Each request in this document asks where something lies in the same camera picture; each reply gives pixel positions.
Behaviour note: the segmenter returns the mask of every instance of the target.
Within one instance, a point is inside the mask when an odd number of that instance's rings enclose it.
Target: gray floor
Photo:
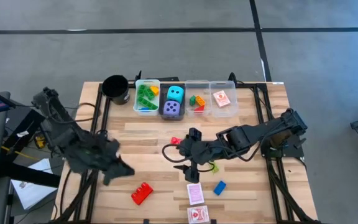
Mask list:
[[[358,1],[256,2],[263,28],[358,27]],[[249,2],[240,0],[0,0],[0,30],[253,25]],[[358,119],[358,32],[263,37],[272,80],[285,82],[291,107],[310,127],[305,154],[319,219],[358,223],[358,135],[349,127]],[[0,91],[24,104],[49,86],[75,106],[84,81],[132,79],[139,70],[181,80],[224,80],[230,72],[264,80],[254,33],[0,35]],[[45,222],[52,208],[21,223]]]

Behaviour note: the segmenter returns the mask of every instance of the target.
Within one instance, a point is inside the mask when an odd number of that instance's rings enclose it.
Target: clear plastic bin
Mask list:
[[[212,101],[212,115],[217,118],[227,118],[235,115],[238,112],[239,105],[237,102],[237,91],[233,81],[213,81],[210,82],[211,101]],[[230,104],[219,107],[215,101],[214,93],[223,90],[230,100]]]
[[[154,97],[154,99],[149,100],[145,96],[144,99],[150,101],[152,104],[157,106],[156,110],[141,110],[142,108],[145,108],[146,106],[140,104],[137,101],[137,94],[139,90],[140,85],[146,85],[147,87],[150,86],[156,86],[158,89],[160,89],[160,81],[159,80],[137,80],[135,82],[136,86],[136,93],[135,93],[135,104],[134,104],[134,111],[141,116],[157,116],[158,115],[158,108],[160,107],[160,92],[158,92],[157,96]]]
[[[209,89],[209,81],[207,80],[188,80],[185,82],[185,102],[186,112],[188,116],[208,115],[211,112],[211,91]],[[192,96],[200,96],[205,101],[203,111],[195,111],[198,105],[190,105]]]

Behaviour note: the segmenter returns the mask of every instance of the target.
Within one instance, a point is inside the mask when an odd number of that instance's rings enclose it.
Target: purple die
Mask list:
[[[168,100],[164,104],[164,115],[179,115],[180,103]]]

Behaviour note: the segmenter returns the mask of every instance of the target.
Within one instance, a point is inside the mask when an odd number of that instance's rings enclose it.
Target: plastic bin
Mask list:
[[[207,80],[188,80],[185,82],[185,101],[186,112],[188,116],[204,116],[211,112],[211,90],[209,89],[209,81]],[[200,96],[205,101],[203,111],[195,111],[199,106],[197,104],[191,106],[190,98],[192,96]]]
[[[181,100],[181,104],[180,104],[180,111],[179,111],[179,115],[164,115],[163,110],[164,110],[164,104],[167,100],[167,93],[168,93],[168,89],[171,86],[179,86],[180,88],[185,90],[185,93],[183,95],[183,98]],[[186,87],[184,84],[161,84],[161,88],[160,88],[160,115],[161,118],[164,120],[168,120],[168,121],[180,121],[183,119],[184,115],[185,115],[185,105],[186,105]]]
[[[135,93],[135,104],[134,104],[134,111],[141,116],[157,116],[158,115],[158,108],[160,107],[160,93],[157,94],[157,96],[154,97],[154,99],[149,100],[146,96],[143,96],[144,99],[150,101],[152,104],[157,106],[157,109],[155,110],[141,110],[142,108],[145,108],[146,106],[140,104],[138,102],[138,91],[140,85],[145,85],[146,87],[156,86],[160,89],[160,81],[159,80],[137,80],[135,82],[136,86],[136,93]]]
[[[217,118],[227,118],[238,112],[237,91],[233,81],[213,81],[210,82],[212,115]],[[214,93],[223,90],[230,100],[230,104],[220,108],[213,96]]]

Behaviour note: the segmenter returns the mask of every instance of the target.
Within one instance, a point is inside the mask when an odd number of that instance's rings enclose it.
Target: black cup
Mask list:
[[[129,101],[128,80],[122,75],[112,75],[102,84],[102,93],[117,105]]]

